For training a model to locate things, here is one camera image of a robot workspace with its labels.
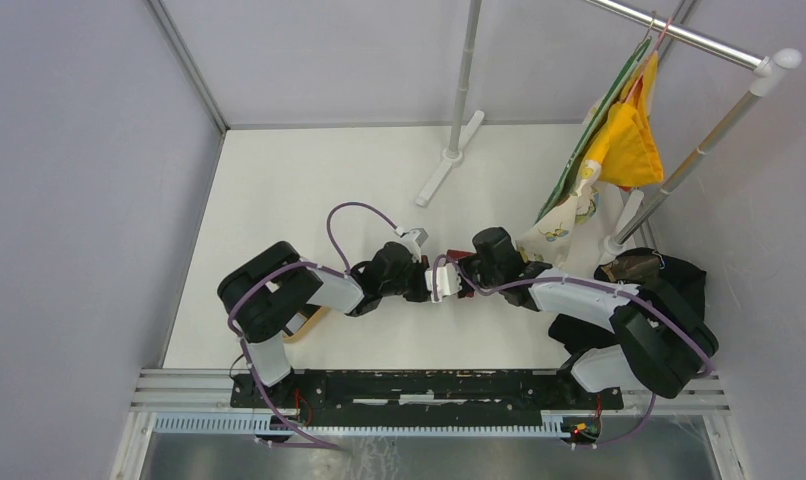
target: metal pole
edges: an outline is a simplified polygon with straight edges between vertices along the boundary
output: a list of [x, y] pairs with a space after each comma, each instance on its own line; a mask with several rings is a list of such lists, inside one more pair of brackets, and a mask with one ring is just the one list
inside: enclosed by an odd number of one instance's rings
[[621, 229], [610, 240], [611, 243], [621, 246], [627, 241], [636, 230], [650, 217], [653, 212], [662, 205], [662, 202], [671, 195], [671, 193], [681, 184], [689, 174], [700, 165], [704, 157], [709, 155], [715, 145], [718, 144], [727, 133], [747, 114], [747, 112], [756, 104], [756, 101], [761, 97], [754, 95], [750, 91], [745, 95], [727, 112], [727, 115], [715, 125], [715, 128], [709, 132], [709, 135], [700, 142], [697, 148], [683, 160], [683, 163], [677, 168], [677, 171], [671, 175], [668, 180], [663, 183], [659, 189], [650, 197], [649, 200], [644, 202], [642, 209], [636, 213], [632, 220]]
[[[679, 23], [680, 25], [688, 23], [689, 18], [694, 14], [695, 10], [697, 10], [697, 4], [699, 3], [700, 0], [680, 0], [677, 8], [674, 9], [674, 23]], [[662, 64], [665, 62], [665, 58], [668, 56], [668, 52], [671, 51], [671, 45], [673, 44], [674, 41], [667, 35], [665, 39], [662, 40], [662, 45], [659, 46], [660, 68], [662, 68]]]
[[[658, 17], [654, 19], [650, 12], [627, 5], [626, 3], [616, 2], [614, 0], [585, 1], [646, 27], [653, 22], [651, 28], [658, 32], [661, 32], [662, 29], [665, 28], [667, 19]], [[703, 33], [682, 25], [672, 23], [671, 26], [668, 27], [668, 36], [749, 70], [756, 70], [766, 60], [764, 56], [756, 55], [755, 53], [730, 45], [729, 43], [710, 37], [709, 35], [704, 35]]]
[[462, 133], [462, 116], [465, 114], [465, 100], [468, 97], [468, 81], [471, 78], [471, 63], [474, 60], [474, 40], [477, 37], [477, 23], [480, 19], [482, 0], [471, 0], [468, 10], [468, 29], [465, 32], [465, 48], [462, 50], [462, 67], [459, 69], [459, 86], [456, 89], [456, 103], [453, 105], [453, 125], [450, 127], [450, 145], [447, 156], [459, 156], [459, 135]]

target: clothes rack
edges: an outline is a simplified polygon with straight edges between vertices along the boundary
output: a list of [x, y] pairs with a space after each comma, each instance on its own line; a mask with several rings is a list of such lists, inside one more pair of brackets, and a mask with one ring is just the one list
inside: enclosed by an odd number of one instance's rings
[[[615, 0], [585, 0], [587, 3], [595, 5], [607, 12], [614, 13], [620, 17], [629, 19], [645, 28], [650, 28], [657, 32], [665, 28], [666, 21], [663, 15], [653, 15], [651, 12], [636, 8], [623, 2]], [[474, 39], [476, 37], [476, 23], [479, 19], [479, 11], [482, 0], [471, 0], [468, 17], [468, 28], [465, 35], [465, 47], [463, 50], [462, 68], [459, 74], [459, 87], [457, 89], [456, 103], [453, 109], [453, 120], [451, 126], [451, 139], [449, 147], [442, 153], [442, 161], [438, 169], [433, 173], [430, 180], [424, 186], [415, 203], [426, 206], [441, 183], [450, 173], [452, 167], [461, 164], [463, 158], [462, 148], [470, 140], [471, 136], [482, 123], [484, 114], [477, 111], [471, 122], [462, 129], [462, 117], [465, 109], [465, 99], [467, 96], [469, 79], [471, 74], [471, 61], [473, 57]], [[710, 53], [718, 58], [724, 59], [734, 65], [746, 68], [757, 77], [750, 85], [750, 88], [742, 98], [727, 112], [726, 115], [715, 125], [706, 138], [686, 157], [677, 170], [669, 177], [656, 192], [650, 196], [636, 215], [624, 228], [615, 235], [606, 237], [602, 247], [609, 253], [618, 255], [625, 249], [625, 242], [629, 239], [647, 219], [655, 212], [673, 193], [673, 191], [685, 180], [689, 174], [700, 165], [701, 161], [711, 153], [712, 149], [724, 139], [727, 133], [750, 111], [760, 98], [771, 93], [774, 88], [785, 77], [789, 70], [793, 70], [800, 65], [801, 54], [795, 49], [786, 48], [778, 51], [773, 56], [758, 55], [743, 48], [737, 47], [723, 40], [706, 35], [692, 28], [681, 24], [672, 23], [668, 27], [668, 37], [698, 50]]]

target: cable tie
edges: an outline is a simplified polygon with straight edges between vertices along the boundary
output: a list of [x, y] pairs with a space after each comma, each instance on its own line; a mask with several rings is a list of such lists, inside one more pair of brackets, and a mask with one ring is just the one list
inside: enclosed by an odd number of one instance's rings
[[612, 298], [618, 298], [618, 294], [624, 291], [624, 286], [626, 285], [626, 283], [618, 282], [616, 285], [618, 286], [615, 287], [615, 290], [612, 291]]

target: white pole base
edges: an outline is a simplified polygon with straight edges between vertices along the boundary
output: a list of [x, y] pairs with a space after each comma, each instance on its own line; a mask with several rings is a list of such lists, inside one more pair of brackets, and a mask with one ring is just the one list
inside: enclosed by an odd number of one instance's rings
[[444, 180], [450, 175], [450, 170], [462, 164], [465, 159], [465, 146], [468, 145], [468, 142], [470, 142], [474, 134], [477, 133], [484, 119], [485, 113], [482, 110], [474, 112], [471, 121], [468, 122], [459, 134], [459, 152], [456, 157], [451, 157], [450, 152], [446, 148], [441, 152], [441, 162], [438, 164], [438, 168], [435, 169], [429, 180], [427, 180], [424, 188], [421, 189], [421, 193], [415, 197], [415, 205], [420, 207], [429, 205], [433, 197], [435, 197], [436, 192], [438, 192], [438, 189], [441, 187], [441, 184], [444, 183]]

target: white floor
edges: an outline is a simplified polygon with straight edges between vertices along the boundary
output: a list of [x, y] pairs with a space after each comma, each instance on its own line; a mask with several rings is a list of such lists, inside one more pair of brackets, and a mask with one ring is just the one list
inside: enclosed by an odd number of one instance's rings
[[[427, 209], [413, 198], [446, 143], [445, 127], [231, 131], [208, 201], [171, 337], [166, 368], [226, 368], [238, 356], [217, 297], [220, 281], [276, 241], [342, 268], [326, 237], [328, 211], [357, 200], [398, 224], [424, 227], [430, 258], [448, 248], [473, 250], [490, 226], [519, 235], [556, 183], [578, 125], [485, 126]], [[567, 270], [589, 276], [597, 243], [622, 202], [603, 192], [591, 221], [577, 228]], [[367, 210], [339, 212], [336, 238], [351, 263], [370, 259], [392, 233]], [[547, 336], [554, 315], [512, 307], [502, 297], [440, 305], [383, 300], [359, 318], [331, 313], [287, 346], [295, 368], [553, 368], [568, 355]]]

